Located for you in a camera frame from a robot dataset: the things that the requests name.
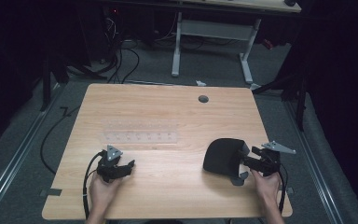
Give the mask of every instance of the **left hand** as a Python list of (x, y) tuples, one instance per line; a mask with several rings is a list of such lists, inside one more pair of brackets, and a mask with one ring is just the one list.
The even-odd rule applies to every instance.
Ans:
[(91, 184), (89, 186), (92, 201), (90, 213), (96, 213), (99, 216), (104, 215), (109, 204), (114, 200), (121, 181), (122, 178), (106, 183), (100, 175), (96, 173), (92, 175)]

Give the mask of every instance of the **human hand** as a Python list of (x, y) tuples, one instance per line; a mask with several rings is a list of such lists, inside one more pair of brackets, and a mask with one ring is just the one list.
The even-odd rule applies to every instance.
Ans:
[(255, 177), (255, 186), (257, 195), (263, 205), (264, 213), (269, 224), (284, 223), (281, 213), (278, 209), (278, 189), (281, 184), (281, 178), (278, 173), (269, 176), (262, 176), (256, 170), (251, 170)]
[(97, 175), (96, 173), (92, 175), (92, 180), (89, 186), (92, 207), (86, 223), (102, 223), (106, 209), (114, 200), (121, 181), (122, 178), (106, 183), (100, 175)]
[(255, 177), (257, 195), (260, 199), (276, 203), (278, 189), (281, 184), (281, 179), (278, 173), (274, 173), (269, 176), (262, 176), (256, 170), (251, 170), (251, 172)]

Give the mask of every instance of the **wooden tabletop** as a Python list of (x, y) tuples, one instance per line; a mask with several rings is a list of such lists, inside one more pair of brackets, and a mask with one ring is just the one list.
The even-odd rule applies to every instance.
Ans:
[(212, 4), (226, 7), (248, 7), (280, 12), (299, 13), (301, 11), (301, 7), (298, 4), (295, 4), (293, 7), (289, 7), (283, 0), (181, 0), (181, 2)]
[[(201, 95), (209, 101), (201, 103)], [(106, 149), (106, 134), (112, 131), (106, 123), (118, 120), (127, 127), (138, 122), (135, 133), (142, 129), (141, 123), (161, 122), (162, 128), (147, 132), (170, 132), (172, 138), (165, 135), (165, 143), (158, 139), (111, 143), (123, 152), (120, 164), (135, 160), (135, 167), (122, 182), (107, 218), (262, 216), (252, 175), (243, 186), (234, 187), (227, 177), (202, 169), (205, 151), (217, 138), (242, 139), (249, 147), (269, 141), (250, 90), (91, 84), (51, 186), (62, 193), (48, 196), (43, 218), (85, 218), (84, 174), (91, 158)], [(282, 215), (291, 214), (291, 204), (285, 200)]]

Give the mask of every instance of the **black mouse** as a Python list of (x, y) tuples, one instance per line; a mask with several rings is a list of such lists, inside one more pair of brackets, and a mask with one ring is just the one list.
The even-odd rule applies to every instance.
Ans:
[(296, 4), (296, 0), (284, 0), (284, 3), (289, 7), (293, 7)]

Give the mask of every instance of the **small round hole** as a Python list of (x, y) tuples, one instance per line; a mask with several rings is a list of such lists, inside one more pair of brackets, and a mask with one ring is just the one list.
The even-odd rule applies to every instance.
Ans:
[(199, 96), (199, 101), (201, 102), (201, 103), (208, 103), (208, 101), (209, 101), (209, 98), (208, 98), (208, 96), (206, 96), (206, 95), (201, 95), (201, 96)]

